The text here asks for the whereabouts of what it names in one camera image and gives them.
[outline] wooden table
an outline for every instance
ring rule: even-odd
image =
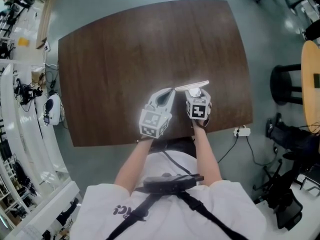
[[[292,86],[289,71],[301,70],[302,87]],[[303,105],[309,131],[320,130],[320,88],[315,88],[314,74],[320,74],[320,49],[312,41],[302,48],[301,64],[276,66],[270,78],[270,89],[274,101],[279,105],[287,102]],[[293,97],[292,92],[302,92],[302,98]]]
[[[223,0],[180,0],[109,15],[59,40],[62,102],[74,146],[134,143],[156,91],[209,80],[208,132],[253,120],[246,55]],[[164,138],[193,135],[177,93]]]
[[[303,110],[310,132],[318,132],[320,122],[320,89],[315,88],[314,74],[320,74],[320,49],[312,42],[305,42],[301,57]]]

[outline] black strap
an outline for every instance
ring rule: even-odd
[[[112,231],[112,233],[106,240],[114,240],[137,221],[141,221],[146,216],[150,207],[154,205],[154,203],[158,201],[161,196],[161,194],[150,194],[135,210],[133,210],[129,214],[126,219],[124,219],[123,222],[121,222],[119,226],[115,228],[114,231]],[[230,237],[231,240],[248,240],[243,235],[227,227],[216,216],[209,212],[201,201],[195,199],[189,193],[179,192],[176,194],[176,196],[182,199],[190,207],[191,210],[197,211],[199,214],[215,223],[228,237]]]
[[[206,127],[203,126],[203,125],[201,125],[201,124],[199,123],[199,120],[195,120],[195,123],[196,123],[196,125],[197,125],[198,127],[200,127],[201,129],[204,129],[204,131],[207,132]]]
[[[216,216],[214,216],[210,211],[207,210],[207,208],[204,206],[204,204],[195,199],[193,196],[191,196],[187,192],[179,192],[176,194],[176,196],[180,199],[182,199],[193,211],[197,211],[202,216],[206,217],[208,220],[215,223],[222,231],[230,237],[232,240],[248,240],[243,235],[233,231],[231,228],[227,227],[221,220],[219,220]]]
[[[141,221],[147,214],[150,207],[159,199],[161,195],[150,194],[136,209],[134,209],[124,221],[121,222],[119,226],[115,228],[114,231],[109,235],[106,240],[113,240],[118,237],[123,231],[131,227],[137,221]]]
[[[165,154],[165,156],[175,165],[175,166],[177,166],[178,168],[180,168],[181,170],[183,170],[185,173],[187,173],[187,174],[189,174],[189,175],[192,175],[192,173],[188,170],[188,169],[186,169],[186,168],[184,168],[182,165],[180,165],[180,164],[178,164],[166,151],[162,151],[164,154]]]

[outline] electrical outlet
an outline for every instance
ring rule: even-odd
[[[250,128],[235,128],[233,133],[235,137],[237,137],[237,134],[239,137],[249,136],[251,134],[251,130]]]
[[[51,51],[50,44],[48,41],[45,41],[45,43],[44,43],[44,50],[47,52]]]

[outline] gray floor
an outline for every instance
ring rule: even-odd
[[[172,0],[57,0],[49,26],[48,40],[52,51],[48,54],[47,61],[57,62],[58,40],[77,28],[116,12],[164,1]],[[297,31],[299,27],[306,27],[307,21],[301,13],[299,17],[291,14],[284,0],[262,0],[260,4],[256,4],[255,0],[227,1],[242,37],[250,71],[251,86],[248,88],[252,90],[254,114],[253,124],[247,125],[251,128],[249,140],[256,161],[266,163],[274,158],[273,143],[264,137],[265,122],[268,117],[274,116],[279,111],[287,124],[305,125],[301,105],[276,106],[271,97],[269,79],[274,66],[300,62],[304,41]],[[299,85],[299,72],[292,74],[292,77]],[[221,158],[234,143],[233,130],[208,134],[217,159]],[[73,147],[69,132],[61,125],[55,128],[55,133],[71,178],[76,181],[82,194],[89,185],[112,183],[134,147],[134,145]],[[278,156],[283,153],[284,150],[280,148]],[[249,195],[252,197],[257,195],[252,191],[252,186],[260,184],[264,180],[264,174],[262,168],[253,163],[245,138],[238,140],[235,148],[219,165],[225,179],[240,182]],[[290,166],[291,164],[286,162],[283,170],[288,170]]]

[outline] black cable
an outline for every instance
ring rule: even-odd
[[[232,145],[232,147],[227,151],[227,153],[225,153],[225,155],[218,161],[218,164],[221,162],[222,159],[225,158],[226,155],[228,155],[228,153],[234,148],[234,146],[237,144],[237,140],[238,140],[239,136],[236,137],[234,144]]]
[[[310,127],[310,126],[318,126],[318,127],[320,127],[320,121],[315,122],[315,123],[310,124],[310,125],[299,126],[299,127],[297,127],[297,128],[304,128],[304,127]]]
[[[64,117],[64,120],[62,120],[62,116],[60,115],[60,119],[61,119],[61,121],[62,121],[62,126],[63,126],[63,128],[69,130],[69,128],[65,127],[66,117]]]
[[[172,157],[170,155],[168,155],[168,153],[164,150],[162,150],[162,152],[165,154],[165,156],[178,168],[180,168],[181,170],[183,170],[185,173],[192,175],[192,173],[187,170],[186,168],[184,168],[182,165],[178,164],[175,160],[172,159]]]
[[[21,105],[21,108],[24,110],[24,112],[26,112],[26,113],[28,113],[29,112],[29,110],[30,110],[30,107],[31,107],[31,100],[29,101],[29,103],[30,103],[30,105],[29,105],[29,107],[28,107],[28,110],[25,110],[24,109],[24,107],[23,107],[23,105]]]
[[[274,159],[271,162],[264,163],[264,164],[256,162],[255,154],[254,154],[254,151],[252,150],[252,147],[251,147],[251,145],[249,143],[248,136],[245,136],[245,138],[246,138],[246,142],[248,142],[249,148],[251,150],[253,162],[254,162],[255,165],[257,165],[257,166],[268,166],[268,165],[272,164],[276,160],[277,154],[274,156]]]
[[[47,49],[43,49],[43,53],[42,53],[42,58],[43,58],[44,66],[45,66],[46,68],[49,68],[49,69],[52,69],[52,70],[55,70],[55,71],[59,71],[59,68],[53,68],[53,67],[51,67],[51,66],[49,66],[49,65],[47,64],[46,58],[45,58],[45,51],[46,51],[46,50],[47,50]]]
[[[48,78],[47,78],[47,73],[50,73],[50,74],[51,74],[51,76],[52,76],[52,78],[51,78],[52,80],[51,80],[51,81],[48,80]],[[45,81],[46,81],[48,84],[51,84],[52,81],[55,79],[54,73],[52,73],[51,71],[45,71],[45,72],[44,72],[44,75],[45,75]]]

